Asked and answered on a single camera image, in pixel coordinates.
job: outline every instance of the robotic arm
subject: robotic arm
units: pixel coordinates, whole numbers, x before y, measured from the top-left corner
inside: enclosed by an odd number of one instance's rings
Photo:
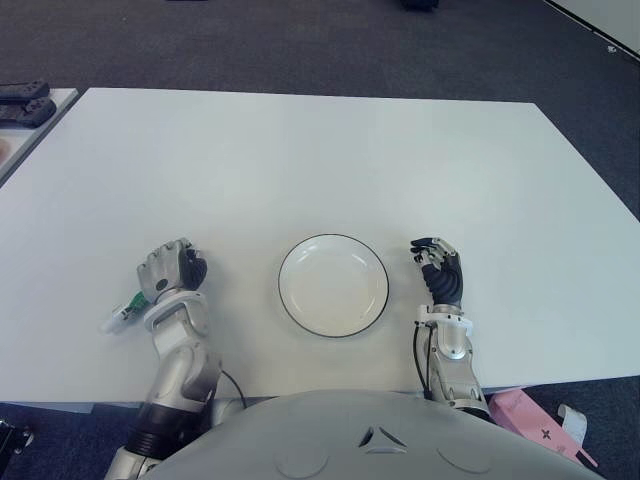
[[[411,242],[414,261],[433,296],[433,309],[422,305],[418,327],[429,328],[424,345],[425,390],[433,400],[490,420],[489,408],[473,373],[473,324],[463,316],[460,255],[440,238]]]
[[[186,239],[162,245],[138,266],[146,300],[144,316],[160,357],[160,369],[140,409],[126,446],[114,457],[105,480],[140,478],[192,438],[221,373],[220,357],[207,341],[208,308],[195,290],[206,262]]]

